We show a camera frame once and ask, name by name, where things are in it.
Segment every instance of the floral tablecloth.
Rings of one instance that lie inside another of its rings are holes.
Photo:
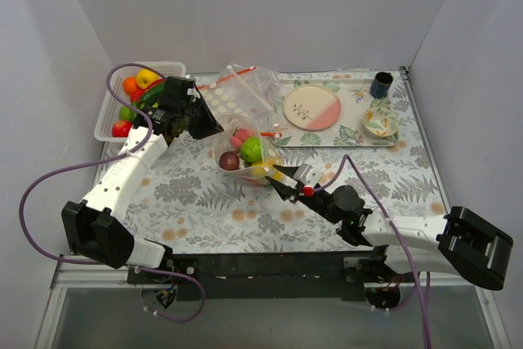
[[[398,72],[394,78],[400,79]],[[369,73],[281,74],[282,79],[368,78]],[[198,84],[211,77],[198,78]],[[430,216],[444,212],[436,178],[403,84],[391,90],[400,116],[400,140],[388,148],[280,148],[288,165],[310,163],[331,179],[349,153],[392,214]],[[210,140],[183,135],[151,168],[127,211],[133,233],[171,246],[176,253],[337,251],[354,249],[335,226],[300,204],[282,201],[270,187],[254,187],[221,175]],[[375,203],[351,169],[333,185],[350,184]]]

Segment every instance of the wall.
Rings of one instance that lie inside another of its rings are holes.
[[[412,66],[413,88],[452,204],[513,236],[496,293],[512,347],[523,347],[523,0],[445,0]]]
[[[97,158],[92,130],[111,64],[78,0],[1,0],[0,347],[33,347],[56,264],[21,232],[21,194],[38,176]],[[29,197],[30,230],[45,249],[67,252],[60,211],[93,171],[46,181]]]
[[[410,65],[444,0],[79,0],[114,63],[279,70]]]

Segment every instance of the plate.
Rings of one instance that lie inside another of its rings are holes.
[[[393,110],[376,106],[365,111],[363,125],[371,134],[385,138],[398,132],[400,119]]]
[[[303,85],[292,90],[284,100],[287,120],[298,128],[319,131],[337,122],[342,112],[339,98],[320,85]]]

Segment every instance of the orange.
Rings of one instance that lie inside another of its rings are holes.
[[[128,96],[138,92],[138,89],[139,87],[136,84],[136,77],[129,77],[123,81],[123,91],[126,92]]]

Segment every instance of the dark blue cup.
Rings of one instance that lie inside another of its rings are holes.
[[[383,98],[388,94],[392,81],[394,81],[394,78],[389,73],[377,73],[370,85],[370,94],[374,98]]]

